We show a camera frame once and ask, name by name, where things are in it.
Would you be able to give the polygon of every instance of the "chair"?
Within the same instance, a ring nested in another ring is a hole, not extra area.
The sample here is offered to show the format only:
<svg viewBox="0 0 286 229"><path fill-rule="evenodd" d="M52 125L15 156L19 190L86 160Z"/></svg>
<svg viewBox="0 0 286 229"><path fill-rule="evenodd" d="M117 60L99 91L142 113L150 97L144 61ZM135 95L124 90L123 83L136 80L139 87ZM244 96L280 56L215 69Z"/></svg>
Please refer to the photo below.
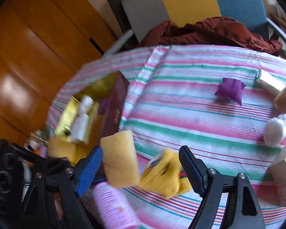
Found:
<svg viewBox="0 0 286 229"><path fill-rule="evenodd" d="M269 39L268 25L286 43L286 34L266 16L262 0L107 0L124 33L104 57L122 47L132 49L153 27L165 20L179 27L214 16L231 17L249 31Z"/></svg>

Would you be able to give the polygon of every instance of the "yellow cloth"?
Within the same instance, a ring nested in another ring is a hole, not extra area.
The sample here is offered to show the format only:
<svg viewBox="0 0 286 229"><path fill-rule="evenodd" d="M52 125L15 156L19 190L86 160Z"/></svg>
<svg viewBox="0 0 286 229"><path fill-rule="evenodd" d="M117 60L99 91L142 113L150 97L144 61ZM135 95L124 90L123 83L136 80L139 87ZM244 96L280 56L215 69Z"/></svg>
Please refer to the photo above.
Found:
<svg viewBox="0 0 286 229"><path fill-rule="evenodd" d="M165 149L152 159L141 176L139 188L156 192L166 199L191 190L187 177L180 177L183 171L178 154Z"/></svg>
<svg viewBox="0 0 286 229"><path fill-rule="evenodd" d="M206 18L221 16L217 0L162 0L170 20L183 27Z"/></svg>

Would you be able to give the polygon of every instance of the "beige sponge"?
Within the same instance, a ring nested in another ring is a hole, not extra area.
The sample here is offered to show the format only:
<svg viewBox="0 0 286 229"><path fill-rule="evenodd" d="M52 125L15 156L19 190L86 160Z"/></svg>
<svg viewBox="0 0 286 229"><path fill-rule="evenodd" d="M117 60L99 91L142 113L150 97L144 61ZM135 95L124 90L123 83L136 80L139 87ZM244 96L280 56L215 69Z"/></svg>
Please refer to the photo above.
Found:
<svg viewBox="0 0 286 229"><path fill-rule="evenodd" d="M120 131L101 139L104 170L109 184L116 188L137 186L140 182L132 132Z"/></svg>

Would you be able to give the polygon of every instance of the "blue gripper pad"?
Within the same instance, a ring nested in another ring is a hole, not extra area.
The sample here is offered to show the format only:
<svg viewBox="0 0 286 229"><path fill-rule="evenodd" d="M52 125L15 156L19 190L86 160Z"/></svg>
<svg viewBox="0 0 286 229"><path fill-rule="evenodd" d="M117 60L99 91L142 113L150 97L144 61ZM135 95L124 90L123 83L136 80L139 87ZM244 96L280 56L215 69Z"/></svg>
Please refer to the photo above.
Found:
<svg viewBox="0 0 286 229"><path fill-rule="evenodd" d="M94 146L88 156L79 160L79 162L75 165L75 174L72 185L79 197L88 191L102 161L102 148L99 146Z"/></svg>
<svg viewBox="0 0 286 229"><path fill-rule="evenodd" d="M201 159L197 159L187 146L179 149L179 161L188 176L188 180L195 193L205 197L208 188L208 168Z"/></svg>

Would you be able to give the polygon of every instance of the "yellow sponge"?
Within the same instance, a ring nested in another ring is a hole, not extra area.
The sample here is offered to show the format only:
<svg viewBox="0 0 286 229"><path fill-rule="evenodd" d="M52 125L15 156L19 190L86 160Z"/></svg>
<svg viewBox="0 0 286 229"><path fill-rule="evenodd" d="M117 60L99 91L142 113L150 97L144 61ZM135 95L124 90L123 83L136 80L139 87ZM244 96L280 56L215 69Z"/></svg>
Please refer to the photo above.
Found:
<svg viewBox="0 0 286 229"><path fill-rule="evenodd" d="M165 149L152 159L141 176L139 188L169 199L191 190L177 153Z"/></svg>
<svg viewBox="0 0 286 229"><path fill-rule="evenodd" d="M137 153L130 130L101 139L104 170L109 184L115 188L136 186L140 182Z"/></svg>

